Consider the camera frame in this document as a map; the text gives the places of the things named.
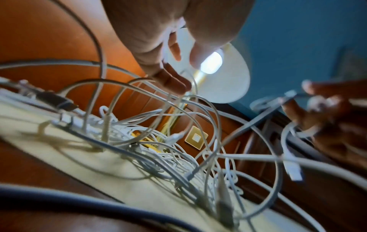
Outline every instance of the white lampshade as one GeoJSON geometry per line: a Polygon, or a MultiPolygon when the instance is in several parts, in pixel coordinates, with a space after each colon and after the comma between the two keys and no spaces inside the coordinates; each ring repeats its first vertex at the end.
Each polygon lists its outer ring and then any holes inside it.
{"type": "Polygon", "coordinates": [[[190,76],[195,77],[196,81],[200,76],[204,76],[204,80],[199,84],[198,95],[210,102],[230,103],[247,93],[250,87],[250,72],[241,54],[231,44],[226,45],[225,49],[218,51],[218,54],[214,54],[202,63],[201,70],[212,73],[216,69],[216,63],[220,63],[218,55],[222,56],[221,67],[213,74],[204,74],[198,73],[189,63],[190,52],[195,41],[187,28],[177,31],[177,42],[181,49],[181,61],[176,61],[169,49],[166,50],[166,61],[178,74],[190,81],[192,81],[190,76]]]}

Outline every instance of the glowing light bulb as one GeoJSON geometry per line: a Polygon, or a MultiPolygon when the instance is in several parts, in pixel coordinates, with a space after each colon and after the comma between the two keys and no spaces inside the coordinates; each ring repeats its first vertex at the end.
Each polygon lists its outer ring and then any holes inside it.
{"type": "Polygon", "coordinates": [[[223,59],[218,52],[213,52],[201,63],[200,70],[206,74],[213,74],[222,66],[223,59]]]}

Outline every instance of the table surface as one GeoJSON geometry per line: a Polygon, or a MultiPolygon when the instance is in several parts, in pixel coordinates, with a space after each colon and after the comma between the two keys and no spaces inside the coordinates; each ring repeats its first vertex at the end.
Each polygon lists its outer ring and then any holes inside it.
{"type": "MultiPolygon", "coordinates": [[[[44,187],[115,199],[28,155],[0,139],[0,182],[44,187]]],[[[81,213],[11,209],[0,204],[0,231],[162,231],[148,223],[124,221],[81,213]]]]}

